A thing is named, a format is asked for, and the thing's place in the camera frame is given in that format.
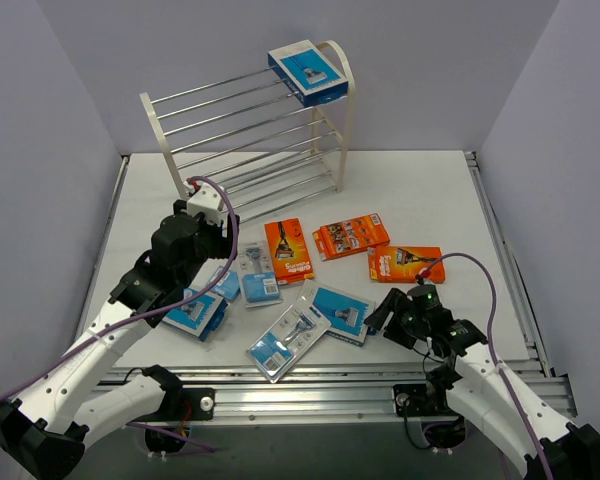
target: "gray floor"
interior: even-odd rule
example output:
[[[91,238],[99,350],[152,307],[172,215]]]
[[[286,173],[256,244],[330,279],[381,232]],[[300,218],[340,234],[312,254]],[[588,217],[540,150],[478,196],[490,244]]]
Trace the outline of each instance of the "gray floor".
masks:
[[[495,447],[475,433],[451,456],[413,449],[400,424],[198,427],[221,452],[149,460],[143,432],[127,428],[94,445],[70,480],[86,479],[505,479]],[[519,479],[509,464],[512,479]]]

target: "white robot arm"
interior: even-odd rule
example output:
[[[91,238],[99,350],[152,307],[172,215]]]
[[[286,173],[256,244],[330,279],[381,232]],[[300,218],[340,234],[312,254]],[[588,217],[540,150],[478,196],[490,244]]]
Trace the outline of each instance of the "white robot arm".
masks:
[[[182,406],[182,383],[158,365],[85,400],[174,304],[186,302],[184,289],[207,259],[230,258],[238,232],[229,224],[223,235],[223,208],[220,195],[206,183],[196,185],[188,201],[176,201],[173,215],[152,235],[151,249],[121,278],[66,360],[15,399],[0,402],[0,446],[36,478],[62,479],[103,436],[142,415]],[[130,318],[139,314],[146,318]],[[117,328],[124,319],[129,321]]]
[[[525,479],[548,477],[540,450],[554,479],[600,480],[600,435],[595,429],[577,427],[542,401],[490,351],[487,338],[473,323],[453,319],[442,306],[435,285],[421,284],[407,293],[391,289],[365,323],[378,330],[384,326],[386,338],[409,349],[418,340],[427,342],[444,360],[427,372],[427,394],[409,398],[409,406],[420,415],[455,413],[466,418]],[[519,409],[525,413],[526,424]],[[540,439],[538,444],[531,432]]]

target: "screw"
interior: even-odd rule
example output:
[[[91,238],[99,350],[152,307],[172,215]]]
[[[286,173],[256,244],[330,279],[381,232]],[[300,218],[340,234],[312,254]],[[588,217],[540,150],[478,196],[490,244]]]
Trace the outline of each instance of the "screw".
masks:
[[[398,395],[396,395],[396,404],[400,407],[406,405],[408,401],[409,395],[407,395],[406,393],[399,393]]]
[[[213,408],[214,402],[211,397],[202,397],[200,400],[200,410],[203,412],[210,412]]]

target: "package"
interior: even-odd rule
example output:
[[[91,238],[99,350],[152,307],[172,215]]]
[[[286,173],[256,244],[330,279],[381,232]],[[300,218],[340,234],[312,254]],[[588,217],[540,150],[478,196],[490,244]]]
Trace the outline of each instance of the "package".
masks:
[[[309,40],[268,52],[269,66],[305,107],[329,103],[347,93],[349,81]]]
[[[207,285],[209,285],[213,280],[218,276],[220,270],[224,267],[218,267],[209,281]],[[238,294],[240,293],[240,281],[238,280],[238,274],[233,270],[229,270],[224,274],[218,283],[216,283],[211,289],[212,292],[217,293],[221,297],[226,298],[230,302],[233,302],[236,298],[238,298]]]
[[[314,277],[309,250],[297,218],[267,223],[264,230],[278,285]]]
[[[313,232],[320,258],[331,260],[354,253],[365,252],[377,245],[387,245],[389,234],[377,213],[352,218],[344,222],[323,225]]]
[[[416,275],[434,260],[442,256],[438,247],[392,247],[379,246],[367,251],[369,274],[379,282],[416,283]],[[429,280],[443,283],[443,262],[431,269]]]
[[[298,297],[247,350],[247,355],[271,383],[276,383],[329,326],[329,320],[306,298]]]
[[[239,244],[237,263],[246,308],[282,302],[266,242]]]
[[[196,288],[185,288],[184,298],[198,292]],[[227,301],[215,293],[207,292],[191,303],[171,310],[163,321],[184,330],[204,342],[224,320]]]
[[[364,344],[368,332],[364,319],[375,309],[375,302],[314,280],[304,282],[300,296],[311,302],[331,322],[327,335],[359,347]]]

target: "white table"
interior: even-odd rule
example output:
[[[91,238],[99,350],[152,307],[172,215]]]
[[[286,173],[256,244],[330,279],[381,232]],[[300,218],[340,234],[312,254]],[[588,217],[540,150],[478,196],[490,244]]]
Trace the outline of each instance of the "white table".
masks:
[[[202,154],[182,155],[185,162]],[[235,162],[254,153],[227,155]],[[195,168],[190,175],[204,173]],[[108,293],[149,246],[160,220],[170,214],[175,188],[160,154],[134,154],[122,186],[115,218],[104,251],[87,319],[93,318]],[[239,203],[243,198],[232,198]],[[369,278],[366,254],[321,262],[311,233],[320,225],[377,212],[392,245],[439,246],[443,253],[465,252],[480,259],[492,273],[498,289],[494,329],[498,352],[506,360],[529,359],[527,347],[502,269],[498,263],[482,209],[464,155],[460,151],[350,152],[345,189],[319,196],[284,211],[243,225],[241,239],[263,237],[263,224],[298,217],[305,232],[316,280],[380,302],[390,284]],[[195,284],[204,285],[222,264],[208,262]],[[463,259],[445,262],[447,280],[439,286],[444,305],[456,318],[467,318],[483,331],[490,295],[481,271]],[[403,289],[411,285],[397,285]],[[273,323],[297,296],[299,286],[282,289],[284,303],[245,309],[238,300],[227,310],[220,328],[200,343],[186,333],[161,324],[134,345],[117,363],[131,368],[160,364],[165,367],[238,367],[250,365],[245,350]],[[367,337],[360,348],[324,337],[301,360],[302,365],[386,365],[419,362],[420,357],[381,335]]]

